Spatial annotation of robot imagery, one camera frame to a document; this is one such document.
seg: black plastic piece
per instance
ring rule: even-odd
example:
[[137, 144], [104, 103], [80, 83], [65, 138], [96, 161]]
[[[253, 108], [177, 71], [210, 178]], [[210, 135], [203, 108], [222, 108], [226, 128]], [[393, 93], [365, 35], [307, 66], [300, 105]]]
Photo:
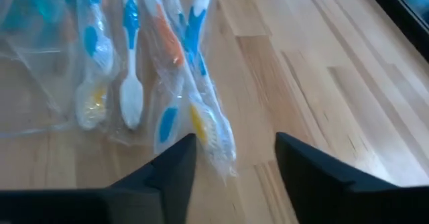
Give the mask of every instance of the black plastic piece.
[[275, 154], [301, 224], [429, 223], [429, 187], [400, 188], [285, 133]]
[[0, 223], [185, 223], [195, 163], [188, 135], [107, 188], [0, 191]]
[[406, 0], [376, 0], [407, 39], [429, 61], [429, 12], [416, 12]]

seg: black object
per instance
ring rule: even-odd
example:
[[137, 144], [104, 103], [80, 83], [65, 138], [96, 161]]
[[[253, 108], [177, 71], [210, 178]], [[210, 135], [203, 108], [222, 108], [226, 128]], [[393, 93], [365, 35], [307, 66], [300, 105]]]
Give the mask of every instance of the black object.
[[104, 189], [0, 191], [0, 223], [185, 223], [195, 135]]
[[376, 0], [429, 61], [429, 0]]
[[301, 224], [429, 223], [429, 187], [400, 188], [285, 133], [275, 154]]

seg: wooden surface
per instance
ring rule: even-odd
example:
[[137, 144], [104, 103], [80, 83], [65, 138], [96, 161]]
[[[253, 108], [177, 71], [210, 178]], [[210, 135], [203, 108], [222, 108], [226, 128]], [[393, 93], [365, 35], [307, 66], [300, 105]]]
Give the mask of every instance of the wooden surface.
[[[429, 183], [429, 65], [374, 0], [213, 0], [209, 17], [237, 177], [225, 186], [199, 159], [189, 223], [297, 223], [277, 131], [392, 183]], [[0, 188], [106, 186], [148, 153], [75, 131], [2, 140]]]

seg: wood grain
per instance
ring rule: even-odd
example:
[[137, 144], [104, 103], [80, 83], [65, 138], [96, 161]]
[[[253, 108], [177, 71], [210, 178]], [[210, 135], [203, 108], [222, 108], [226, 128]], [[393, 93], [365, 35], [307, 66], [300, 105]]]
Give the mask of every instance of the wood grain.
[[[204, 51], [235, 134], [237, 176], [224, 182], [198, 158], [189, 223], [298, 223], [273, 154], [276, 131], [392, 183], [429, 184], [429, 65], [374, 0], [212, 0], [208, 17]], [[147, 62], [150, 39], [140, 38]], [[14, 79], [6, 72], [25, 76], [0, 67], [5, 82]], [[148, 86], [153, 71], [140, 70]], [[4, 127], [53, 121], [30, 101], [37, 90], [26, 77], [26, 88], [14, 85], [22, 94], [8, 94], [38, 111], [2, 113]], [[107, 186], [153, 158], [150, 144], [78, 129], [0, 142], [3, 189]]]

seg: wooden table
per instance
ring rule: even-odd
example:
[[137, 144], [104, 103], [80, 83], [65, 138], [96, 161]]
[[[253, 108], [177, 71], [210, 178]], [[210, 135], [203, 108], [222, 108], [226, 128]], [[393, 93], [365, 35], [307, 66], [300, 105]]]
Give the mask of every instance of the wooden table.
[[[189, 223], [297, 223], [277, 131], [395, 184], [429, 183], [428, 64], [374, 0], [211, 6], [207, 62], [235, 134], [237, 177], [225, 185], [199, 159]], [[151, 158], [148, 147], [77, 130], [2, 140], [0, 188], [106, 186]]]

